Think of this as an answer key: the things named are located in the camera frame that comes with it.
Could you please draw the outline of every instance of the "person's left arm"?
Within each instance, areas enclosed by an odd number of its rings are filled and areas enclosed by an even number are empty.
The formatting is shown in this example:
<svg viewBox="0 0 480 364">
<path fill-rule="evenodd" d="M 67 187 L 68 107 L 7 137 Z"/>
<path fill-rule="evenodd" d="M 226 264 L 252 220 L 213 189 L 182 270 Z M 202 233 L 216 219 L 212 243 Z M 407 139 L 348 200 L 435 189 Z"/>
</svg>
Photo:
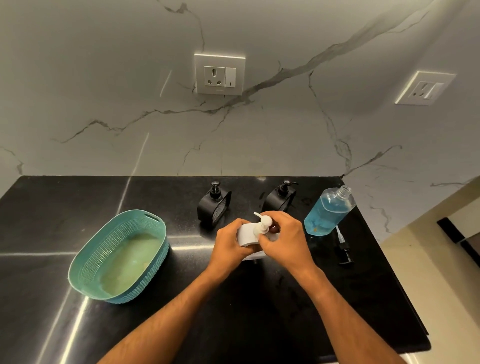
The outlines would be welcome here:
<svg viewBox="0 0 480 364">
<path fill-rule="evenodd" d="M 207 269 L 182 293 L 142 323 L 110 350 L 98 364 L 168 364 L 173 361 L 202 303 L 240 262 L 260 250 L 240 247 L 237 231 L 246 220 L 236 219 L 216 235 Z"/>
</svg>

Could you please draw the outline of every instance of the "white pump nozzle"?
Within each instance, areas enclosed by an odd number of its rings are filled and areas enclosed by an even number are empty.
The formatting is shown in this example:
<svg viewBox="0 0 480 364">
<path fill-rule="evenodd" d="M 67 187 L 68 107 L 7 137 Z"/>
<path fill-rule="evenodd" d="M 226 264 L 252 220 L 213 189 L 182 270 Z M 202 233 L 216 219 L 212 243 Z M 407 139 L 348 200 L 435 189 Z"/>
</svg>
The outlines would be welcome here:
<svg viewBox="0 0 480 364">
<path fill-rule="evenodd" d="M 260 215 L 258 212 L 254 212 L 254 215 L 260 218 L 260 222 L 258 223 L 257 231 L 259 234 L 267 234 L 270 230 L 270 226 L 273 224 L 273 220 L 270 216 L 267 215 Z"/>
</svg>

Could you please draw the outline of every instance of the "person's right arm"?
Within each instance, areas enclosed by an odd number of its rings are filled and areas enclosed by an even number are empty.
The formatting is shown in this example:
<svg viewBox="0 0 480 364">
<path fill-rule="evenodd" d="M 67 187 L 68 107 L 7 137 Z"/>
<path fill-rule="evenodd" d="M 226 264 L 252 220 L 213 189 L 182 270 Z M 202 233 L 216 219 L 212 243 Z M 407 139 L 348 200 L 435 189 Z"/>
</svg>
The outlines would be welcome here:
<svg viewBox="0 0 480 364">
<path fill-rule="evenodd" d="M 318 310 L 340 364 L 405 364 L 400 356 L 360 317 L 319 269 L 308 249 L 302 223 L 280 211 L 268 211 L 280 228 L 271 242 L 260 235 L 264 252 L 285 267 Z"/>
</svg>

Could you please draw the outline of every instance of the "clear plastic bottle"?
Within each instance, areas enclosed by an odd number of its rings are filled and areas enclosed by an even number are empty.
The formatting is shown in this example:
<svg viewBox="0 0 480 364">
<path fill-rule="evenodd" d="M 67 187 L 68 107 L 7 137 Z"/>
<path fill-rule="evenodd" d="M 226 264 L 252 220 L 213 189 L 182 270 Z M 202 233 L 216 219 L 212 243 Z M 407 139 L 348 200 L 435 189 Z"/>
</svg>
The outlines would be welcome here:
<svg viewBox="0 0 480 364">
<path fill-rule="evenodd" d="M 347 186 L 326 189 L 304 221 L 307 233 L 316 236 L 330 234 L 356 206 L 351 193 L 352 189 Z"/>
</svg>

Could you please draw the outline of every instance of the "person's left hand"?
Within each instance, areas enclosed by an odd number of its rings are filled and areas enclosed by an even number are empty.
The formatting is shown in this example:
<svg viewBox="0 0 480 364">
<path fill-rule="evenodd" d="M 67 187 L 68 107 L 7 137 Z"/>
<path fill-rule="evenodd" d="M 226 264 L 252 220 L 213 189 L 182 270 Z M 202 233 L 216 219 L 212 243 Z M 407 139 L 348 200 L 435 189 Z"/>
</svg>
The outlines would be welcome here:
<svg viewBox="0 0 480 364">
<path fill-rule="evenodd" d="M 238 244 L 237 232 L 243 224 L 250 224 L 250 222 L 238 218 L 216 233 L 215 246 L 207 267 L 207 271 L 211 272 L 216 279 L 225 280 L 243 259 L 262 250 L 259 244 L 246 247 Z"/>
</svg>

